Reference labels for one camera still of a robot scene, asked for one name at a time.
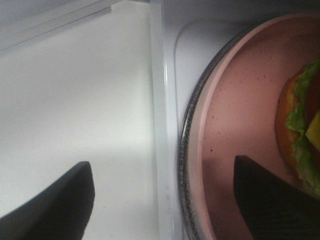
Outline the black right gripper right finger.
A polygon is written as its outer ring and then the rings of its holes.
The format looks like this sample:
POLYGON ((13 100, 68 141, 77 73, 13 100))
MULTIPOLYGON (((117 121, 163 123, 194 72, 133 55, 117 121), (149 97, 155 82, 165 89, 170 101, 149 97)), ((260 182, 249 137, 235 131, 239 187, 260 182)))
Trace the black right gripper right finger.
POLYGON ((320 200, 245 155, 235 157, 233 192, 255 240, 320 238, 320 200))

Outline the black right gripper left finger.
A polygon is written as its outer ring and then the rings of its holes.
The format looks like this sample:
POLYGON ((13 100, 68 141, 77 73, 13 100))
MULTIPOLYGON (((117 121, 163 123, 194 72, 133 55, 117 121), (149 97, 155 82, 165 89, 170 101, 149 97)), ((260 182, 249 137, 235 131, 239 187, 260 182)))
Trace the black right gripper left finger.
POLYGON ((38 195, 0 219, 2 240, 80 240, 92 214, 91 165, 81 161, 38 195))

